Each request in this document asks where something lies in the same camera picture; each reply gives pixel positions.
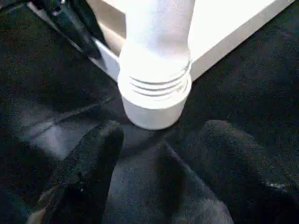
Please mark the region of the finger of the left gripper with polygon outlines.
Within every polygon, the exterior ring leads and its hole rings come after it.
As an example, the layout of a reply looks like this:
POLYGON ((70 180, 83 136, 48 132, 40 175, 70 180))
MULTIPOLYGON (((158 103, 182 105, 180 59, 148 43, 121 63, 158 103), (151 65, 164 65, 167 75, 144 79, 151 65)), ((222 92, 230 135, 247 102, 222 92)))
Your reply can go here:
POLYGON ((69 2, 50 2, 50 14, 59 30, 77 44, 85 55, 93 59, 101 58, 92 35, 69 2))
POLYGON ((81 20, 88 28, 89 32, 99 40, 102 44, 106 44, 105 37, 101 28, 98 25, 95 14, 86 0, 78 1, 78 10, 81 20))

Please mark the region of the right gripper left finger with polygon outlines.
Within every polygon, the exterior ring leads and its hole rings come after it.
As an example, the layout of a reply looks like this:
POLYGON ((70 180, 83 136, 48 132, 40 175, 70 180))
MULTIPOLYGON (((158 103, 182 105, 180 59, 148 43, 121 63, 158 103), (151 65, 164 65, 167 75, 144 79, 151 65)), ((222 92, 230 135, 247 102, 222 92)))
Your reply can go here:
POLYGON ((100 224, 124 133, 107 121, 87 132, 54 170, 28 224, 100 224))

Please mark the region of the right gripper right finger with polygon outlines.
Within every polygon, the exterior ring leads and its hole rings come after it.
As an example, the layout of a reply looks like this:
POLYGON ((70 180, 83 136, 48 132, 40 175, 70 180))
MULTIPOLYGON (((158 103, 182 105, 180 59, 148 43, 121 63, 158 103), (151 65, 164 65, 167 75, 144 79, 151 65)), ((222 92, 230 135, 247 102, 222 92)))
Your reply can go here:
POLYGON ((246 132, 221 120, 200 131, 200 174, 237 224, 296 224, 299 188, 246 132))

